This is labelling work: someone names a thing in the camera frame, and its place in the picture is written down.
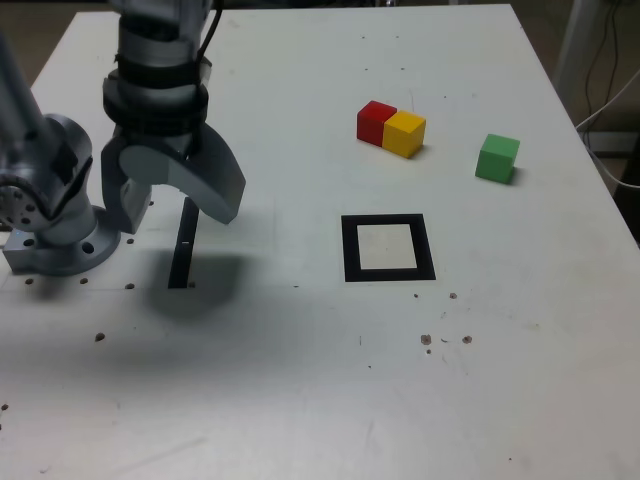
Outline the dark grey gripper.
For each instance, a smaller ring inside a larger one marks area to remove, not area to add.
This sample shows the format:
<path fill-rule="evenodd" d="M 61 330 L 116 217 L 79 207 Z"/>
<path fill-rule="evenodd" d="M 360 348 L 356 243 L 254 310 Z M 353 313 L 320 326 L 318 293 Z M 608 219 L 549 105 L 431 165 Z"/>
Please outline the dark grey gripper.
<path fill-rule="evenodd" d="M 152 185 L 169 185 L 207 216 L 232 222 L 246 179 L 230 147 L 209 125 L 157 129 L 117 126 L 101 153 L 105 209 L 114 226 L 135 234 L 151 199 Z"/>

